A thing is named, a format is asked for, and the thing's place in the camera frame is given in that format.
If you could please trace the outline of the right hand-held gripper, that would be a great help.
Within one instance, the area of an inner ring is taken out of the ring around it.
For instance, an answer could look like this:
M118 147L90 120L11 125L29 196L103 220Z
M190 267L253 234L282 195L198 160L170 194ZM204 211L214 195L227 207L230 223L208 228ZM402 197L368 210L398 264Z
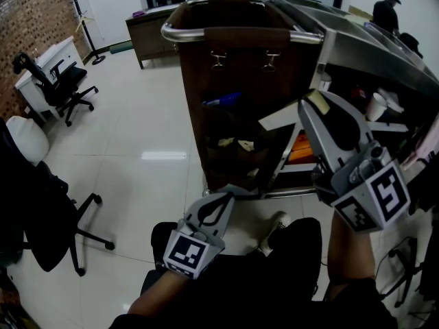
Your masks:
M355 106L334 93L320 94L329 107L325 113L306 97L298 105L313 153L328 170L319 164L311 175L319 200L356 233L384 230L410 206L400 166L386 147L373 141ZM347 161L345 156L352 157Z

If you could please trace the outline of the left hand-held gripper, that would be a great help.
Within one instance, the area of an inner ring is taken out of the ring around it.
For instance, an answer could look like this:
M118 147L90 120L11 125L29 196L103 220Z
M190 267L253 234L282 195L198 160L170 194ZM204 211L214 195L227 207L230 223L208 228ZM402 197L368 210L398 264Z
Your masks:
M235 204L233 193L214 193L195 201L184 219L162 222L162 264L197 279L225 248L223 236Z

